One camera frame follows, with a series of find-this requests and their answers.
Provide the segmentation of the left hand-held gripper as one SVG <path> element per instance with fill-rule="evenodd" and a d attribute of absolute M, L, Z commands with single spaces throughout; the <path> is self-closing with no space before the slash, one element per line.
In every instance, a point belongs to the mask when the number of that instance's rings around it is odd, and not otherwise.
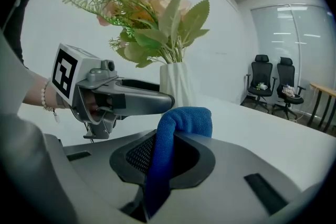
<path fill-rule="evenodd" d="M 102 60 L 78 47 L 60 44 L 54 61 L 51 85 L 70 106 L 74 117 L 87 125 L 87 139 L 108 139 L 117 116 L 105 105 L 96 115 L 87 108 L 85 92 L 93 92 L 118 78 L 112 60 Z M 117 85 L 159 92 L 160 85 L 135 79 L 118 79 Z"/>

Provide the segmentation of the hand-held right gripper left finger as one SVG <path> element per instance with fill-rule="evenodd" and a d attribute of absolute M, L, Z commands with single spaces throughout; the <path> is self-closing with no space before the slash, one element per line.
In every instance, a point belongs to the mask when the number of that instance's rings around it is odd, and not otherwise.
<path fill-rule="evenodd" d="M 70 200 L 75 224 L 149 224 L 138 184 L 123 181 L 110 165 L 119 148 L 134 148 L 151 130 L 101 142 L 63 146 L 54 135 L 44 142 L 57 179 Z"/>

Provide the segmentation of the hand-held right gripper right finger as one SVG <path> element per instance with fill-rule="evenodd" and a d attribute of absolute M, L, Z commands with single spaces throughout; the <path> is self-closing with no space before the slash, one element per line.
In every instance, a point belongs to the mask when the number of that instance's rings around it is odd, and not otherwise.
<path fill-rule="evenodd" d="M 174 134 L 165 201 L 147 198 L 149 224 L 261 224 L 300 189 L 250 150 L 196 134 Z"/>

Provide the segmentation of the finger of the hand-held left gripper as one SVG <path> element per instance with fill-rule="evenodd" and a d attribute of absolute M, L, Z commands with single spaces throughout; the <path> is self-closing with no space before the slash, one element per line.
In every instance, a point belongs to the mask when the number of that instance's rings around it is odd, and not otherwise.
<path fill-rule="evenodd" d="M 94 90 L 98 106 L 110 107 L 115 115 L 136 116 L 162 114 L 170 110 L 175 99 L 159 91 L 109 83 Z"/>

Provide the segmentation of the white ribbed vase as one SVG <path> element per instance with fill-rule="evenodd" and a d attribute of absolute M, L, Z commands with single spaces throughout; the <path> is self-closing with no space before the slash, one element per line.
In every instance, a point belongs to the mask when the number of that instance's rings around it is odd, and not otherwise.
<path fill-rule="evenodd" d="M 186 63 L 160 66 L 160 91 L 174 98 L 173 108 L 196 105 L 194 85 Z"/>

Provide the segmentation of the blue cloth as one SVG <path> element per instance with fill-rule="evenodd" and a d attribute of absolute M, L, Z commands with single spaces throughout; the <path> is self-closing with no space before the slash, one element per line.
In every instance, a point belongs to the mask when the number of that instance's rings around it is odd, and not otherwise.
<path fill-rule="evenodd" d="M 152 165 L 145 183 L 145 205 L 153 217 L 170 194 L 173 173 L 174 132 L 212 136 L 212 113 L 204 107 L 185 106 L 167 111 L 161 117 L 155 136 Z"/>

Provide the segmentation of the pink flower bouquet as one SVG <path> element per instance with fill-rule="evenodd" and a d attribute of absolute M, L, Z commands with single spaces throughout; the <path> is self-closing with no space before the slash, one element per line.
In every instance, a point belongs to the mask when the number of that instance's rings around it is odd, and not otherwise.
<path fill-rule="evenodd" d="M 121 27 L 109 41 L 123 59 L 144 68 L 154 62 L 181 63 L 185 51 L 207 34 L 210 3 L 202 0 L 61 0 L 94 14 L 101 26 Z"/>

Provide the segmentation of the person's left forearm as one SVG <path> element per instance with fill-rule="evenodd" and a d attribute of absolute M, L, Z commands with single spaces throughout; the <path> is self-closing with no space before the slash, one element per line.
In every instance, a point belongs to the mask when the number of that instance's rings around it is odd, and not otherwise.
<path fill-rule="evenodd" d="M 23 102 L 25 104 L 40 106 L 47 111 L 69 108 L 69 105 L 52 87 L 49 79 L 44 78 L 29 69 L 27 71 L 33 78 L 33 85 L 24 98 Z"/>

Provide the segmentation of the person's left hand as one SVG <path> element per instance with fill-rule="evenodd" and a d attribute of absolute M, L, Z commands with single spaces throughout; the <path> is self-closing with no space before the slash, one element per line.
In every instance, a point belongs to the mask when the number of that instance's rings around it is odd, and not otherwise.
<path fill-rule="evenodd" d="M 92 91 L 86 91 L 84 93 L 84 99 L 86 108 L 89 110 L 90 115 L 94 120 L 99 120 L 101 118 L 102 112 L 98 110 L 99 107 L 112 106 L 111 98 L 104 94 L 98 94 Z"/>

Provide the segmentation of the white items on chair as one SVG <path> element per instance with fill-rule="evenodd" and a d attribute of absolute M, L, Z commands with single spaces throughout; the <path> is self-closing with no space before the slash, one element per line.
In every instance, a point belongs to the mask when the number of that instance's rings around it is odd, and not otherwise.
<path fill-rule="evenodd" d="M 282 87 L 282 93 L 290 98 L 294 98 L 294 99 L 301 98 L 300 95 L 294 93 L 294 87 L 289 86 L 289 85 L 285 85 Z"/>

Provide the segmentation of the black office chair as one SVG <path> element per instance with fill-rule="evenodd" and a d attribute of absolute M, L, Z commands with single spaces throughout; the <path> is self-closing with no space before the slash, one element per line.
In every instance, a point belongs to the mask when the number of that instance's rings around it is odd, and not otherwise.
<path fill-rule="evenodd" d="M 282 99 L 285 105 L 279 105 L 275 103 L 272 107 L 271 114 L 274 115 L 275 112 L 283 111 L 287 120 L 290 120 L 289 113 L 294 116 L 294 120 L 296 121 L 298 116 L 291 111 L 291 105 L 299 105 L 304 103 L 304 99 L 301 96 L 301 91 L 305 90 L 304 87 L 298 86 L 299 90 L 296 92 L 295 90 L 295 67 L 293 62 L 290 58 L 281 57 L 280 63 L 277 64 L 277 71 L 278 71 L 278 79 L 279 79 L 279 86 L 277 87 L 277 96 L 278 98 Z M 285 85 L 289 85 L 294 87 L 294 93 L 301 96 L 299 99 L 294 99 L 287 97 L 282 93 L 282 87 Z"/>
<path fill-rule="evenodd" d="M 256 55 L 254 62 L 251 63 L 252 68 L 252 79 L 249 82 L 250 74 L 247 74 L 247 92 L 253 94 L 257 97 L 254 100 L 255 107 L 261 107 L 269 113 L 268 105 L 265 97 L 271 97 L 275 88 L 275 82 L 277 78 L 273 78 L 273 83 L 271 84 L 271 73 L 273 64 L 269 61 L 267 55 Z M 268 89 L 257 90 L 256 86 L 258 83 L 263 82 L 268 86 Z"/>

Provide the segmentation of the person's black clothing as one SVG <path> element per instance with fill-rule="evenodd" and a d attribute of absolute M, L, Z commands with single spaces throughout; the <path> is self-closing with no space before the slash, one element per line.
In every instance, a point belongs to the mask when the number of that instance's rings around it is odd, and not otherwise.
<path fill-rule="evenodd" d="M 24 65 L 23 50 L 21 44 L 22 26 L 25 9 L 29 0 L 15 0 L 10 11 L 0 11 L 0 29 L 9 46 Z"/>

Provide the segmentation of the wooden round table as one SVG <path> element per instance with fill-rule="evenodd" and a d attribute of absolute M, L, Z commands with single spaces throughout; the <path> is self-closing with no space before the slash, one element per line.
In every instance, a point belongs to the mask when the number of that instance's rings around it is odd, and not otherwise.
<path fill-rule="evenodd" d="M 334 117 L 334 115 L 336 113 L 336 90 L 332 90 L 332 89 L 330 89 L 328 87 L 325 87 L 325 86 L 320 86 L 320 85 L 318 85 L 316 83 L 310 83 L 310 86 L 312 86 L 315 90 L 318 90 L 318 95 L 317 95 L 317 99 L 316 99 L 313 111 L 311 113 L 311 117 L 310 117 L 310 119 L 309 119 L 309 121 L 307 123 L 308 127 L 311 126 L 311 124 L 312 124 L 312 122 L 314 120 L 314 117 L 316 115 L 317 108 L 319 106 L 322 94 L 323 93 L 327 94 L 328 95 L 328 100 L 327 100 L 327 105 L 325 106 L 322 118 L 321 118 L 320 123 L 318 125 L 318 129 L 320 129 L 322 127 L 322 124 L 324 123 L 324 119 L 327 116 L 327 112 L 328 112 L 328 109 L 329 109 L 329 106 L 330 106 L 330 103 L 331 103 L 331 99 L 335 98 L 334 105 L 333 105 L 332 110 L 330 112 L 330 116 L 328 118 L 327 123 L 324 126 L 324 129 L 323 129 L 323 133 L 326 133 L 328 131 L 329 126 L 330 126 L 330 124 L 332 122 L 332 119 L 333 119 L 333 117 Z"/>

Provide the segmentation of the frosted glass partition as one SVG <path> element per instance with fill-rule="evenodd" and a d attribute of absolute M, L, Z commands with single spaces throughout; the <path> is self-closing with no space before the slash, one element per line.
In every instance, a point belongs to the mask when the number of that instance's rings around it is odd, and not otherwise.
<path fill-rule="evenodd" d="M 316 97 L 310 83 L 336 84 L 336 22 L 326 8 L 313 5 L 271 6 L 251 11 L 259 53 L 276 65 L 281 57 L 295 67 L 295 87 L 308 105 Z"/>

